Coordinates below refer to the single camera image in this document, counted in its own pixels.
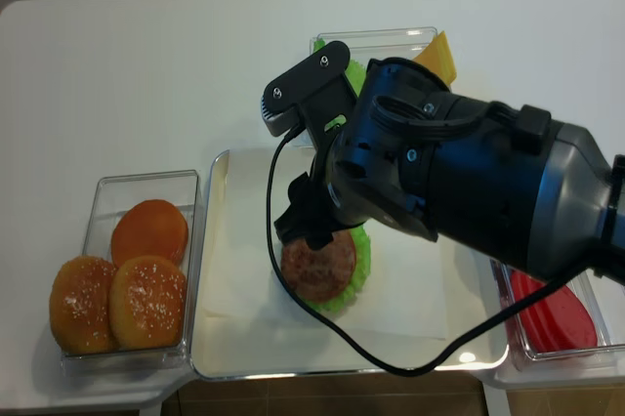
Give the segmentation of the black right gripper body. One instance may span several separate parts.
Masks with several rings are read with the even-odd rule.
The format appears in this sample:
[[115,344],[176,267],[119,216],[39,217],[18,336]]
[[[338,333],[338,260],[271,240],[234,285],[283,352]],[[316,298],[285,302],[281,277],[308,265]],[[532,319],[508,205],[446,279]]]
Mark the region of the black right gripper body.
[[289,205],[273,223],[279,240],[305,239],[319,249],[333,232],[375,220],[436,241],[427,201],[413,189],[436,144],[414,132],[434,119],[425,110],[430,95],[447,89],[413,61],[370,61],[351,116],[329,130],[332,140],[315,148],[310,171],[290,183]]

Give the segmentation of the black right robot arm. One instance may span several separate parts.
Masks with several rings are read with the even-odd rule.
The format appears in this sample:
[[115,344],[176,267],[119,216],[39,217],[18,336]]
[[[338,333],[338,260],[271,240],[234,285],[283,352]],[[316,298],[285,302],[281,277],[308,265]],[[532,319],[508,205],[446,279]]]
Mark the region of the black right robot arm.
[[543,281],[575,267],[624,278],[624,160],[545,110],[455,95],[390,58],[369,63],[360,91],[343,69],[300,62],[266,88],[263,113],[277,134],[307,129],[315,148],[274,224],[285,243],[320,249],[375,220]]

